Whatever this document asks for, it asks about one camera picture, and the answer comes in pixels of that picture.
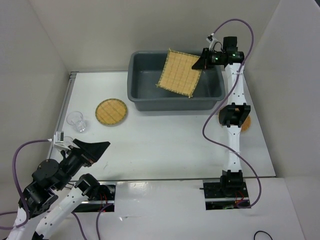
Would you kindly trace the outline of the square woven bamboo mat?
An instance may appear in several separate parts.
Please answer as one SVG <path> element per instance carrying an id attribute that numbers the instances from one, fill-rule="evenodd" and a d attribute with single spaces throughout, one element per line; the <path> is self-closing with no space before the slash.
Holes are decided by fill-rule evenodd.
<path id="1" fill-rule="evenodd" d="M 201 70 L 192 69 L 199 58 L 194 54 L 169 49 L 156 86 L 192 98 L 202 73 Z"/>

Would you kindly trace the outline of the round orange woven basket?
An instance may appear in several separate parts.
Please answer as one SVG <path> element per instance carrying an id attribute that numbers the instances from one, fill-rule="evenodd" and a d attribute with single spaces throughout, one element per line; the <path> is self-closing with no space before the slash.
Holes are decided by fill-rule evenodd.
<path id="1" fill-rule="evenodd" d="M 219 124 L 230 128 L 238 127 L 241 128 L 241 132 L 245 132 L 251 126 L 250 110 L 236 108 L 224 108 L 219 111 L 218 114 Z"/>

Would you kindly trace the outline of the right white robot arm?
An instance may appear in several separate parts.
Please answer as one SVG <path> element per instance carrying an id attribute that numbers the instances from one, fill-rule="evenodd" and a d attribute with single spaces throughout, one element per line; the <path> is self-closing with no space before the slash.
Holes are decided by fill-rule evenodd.
<path id="1" fill-rule="evenodd" d="M 240 152 L 240 133 L 251 111 L 244 92 L 244 74 L 242 62 L 245 55 L 238 51 L 237 37 L 223 38 L 221 51 L 204 48 L 199 59 L 191 67 L 193 70 L 209 70 L 215 66 L 224 66 L 227 75 L 228 97 L 226 106 L 218 114 L 220 125 L 226 130 L 228 147 L 227 161 L 219 180 L 219 192 L 225 197 L 242 190 L 243 171 L 238 154 Z"/>

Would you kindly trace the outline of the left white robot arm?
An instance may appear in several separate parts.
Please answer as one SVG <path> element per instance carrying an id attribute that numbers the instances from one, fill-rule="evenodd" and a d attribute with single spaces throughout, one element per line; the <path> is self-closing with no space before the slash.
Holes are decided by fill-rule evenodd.
<path id="1" fill-rule="evenodd" d="M 11 169 L 19 195 L 18 209 L 13 226 L 2 226 L 9 231 L 8 240 L 48 240 L 62 221 L 83 202 L 94 200 L 103 187 L 91 174 L 83 174 L 67 196 L 54 208 L 51 205 L 59 198 L 56 191 L 63 190 L 82 167 L 96 163 L 110 142 L 88 143 L 73 140 L 66 150 L 61 150 L 62 161 L 45 159 L 32 174 L 32 181 L 21 189 L 16 162 L 23 147 L 36 143 L 35 140 L 22 144 L 14 153 Z"/>

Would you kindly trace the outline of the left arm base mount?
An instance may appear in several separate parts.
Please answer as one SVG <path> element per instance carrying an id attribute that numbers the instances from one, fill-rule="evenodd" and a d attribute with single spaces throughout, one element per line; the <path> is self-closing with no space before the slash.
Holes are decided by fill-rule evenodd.
<path id="1" fill-rule="evenodd" d="M 95 196 L 89 200 L 84 200 L 78 205 L 74 213 L 98 213 L 107 206 L 103 212 L 115 211 L 116 183 L 110 181 L 100 181 L 100 189 Z"/>

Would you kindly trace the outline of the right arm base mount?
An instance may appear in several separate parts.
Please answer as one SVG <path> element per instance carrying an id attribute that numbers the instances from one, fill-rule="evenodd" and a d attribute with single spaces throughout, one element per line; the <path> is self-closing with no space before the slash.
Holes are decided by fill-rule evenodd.
<path id="1" fill-rule="evenodd" d="M 203 191 L 205 209 L 213 210 L 233 210 L 251 205 L 246 183 L 240 187 L 223 190 L 218 179 L 203 180 L 203 186 L 199 189 Z"/>

